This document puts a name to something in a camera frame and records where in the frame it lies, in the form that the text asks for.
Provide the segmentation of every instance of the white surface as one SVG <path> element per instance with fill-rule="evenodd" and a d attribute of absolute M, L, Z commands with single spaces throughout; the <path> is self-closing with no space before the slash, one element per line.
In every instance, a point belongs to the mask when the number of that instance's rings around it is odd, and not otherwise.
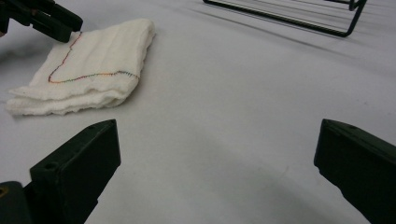
<path fill-rule="evenodd" d="M 0 111 L 0 182 L 105 119 L 122 165 L 87 223 L 368 223 L 313 159 L 322 119 L 396 144 L 396 2 L 367 3 L 346 39 L 199 0 L 58 1 L 84 31 L 137 18 L 156 25 L 124 104 L 64 117 Z M 12 22 L 0 40 L 0 101 L 27 84 L 52 41 Z"/>

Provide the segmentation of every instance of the multicolored thread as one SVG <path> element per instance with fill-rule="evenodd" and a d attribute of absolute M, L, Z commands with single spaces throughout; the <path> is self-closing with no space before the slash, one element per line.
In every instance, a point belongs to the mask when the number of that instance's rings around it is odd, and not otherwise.
<path fill-rule="evenodd" d="M 77 80 L 81 80 L 83 78 L 86 77 L 96 77 L 96 76 L 116 76 L 116 75 L 120 75 L 120 74 L 124 74 L 127 75 L 128 77 L 136 77 L 137 79 L 139 79 L 140 77 L 138 77 L 137 75 L 134 75 L 130 72 L 127 71 L 117 71 L 117 72 L 112 72 L 112 73 L 95 73 L 95 74 L 90 74 L 87 76 L 82 76 L 82 77 L 76 77 L 76 78 L 70 78 L 67 80 L 62 80 L 62 81 L 54 81 L 52 80 L 52 76 L 56 73 L 56 71 L 58 71 L 58 69 L 60 67 L 62 67 L 65 63 L 67 58 L 69 57 L 70 52 L 73 50 L 73 46 L 78 42 L 78 40 L 81 38 L 82 36 L 82 32 L 79 33 L 79 36 L 76 38 L 76 40 L 69 46 L 69 51 L 67 52 L 66 56 L 64 57 L 64 59 L 62 60 L 62 63 L 59 64 L 50 74 L 49 74 L 49 83 L 54 83 L 54 84 L 60 84 L 60 83 L 66 83 L 66 82 L 73 82 L 73 81 L 77 81 Z"/>

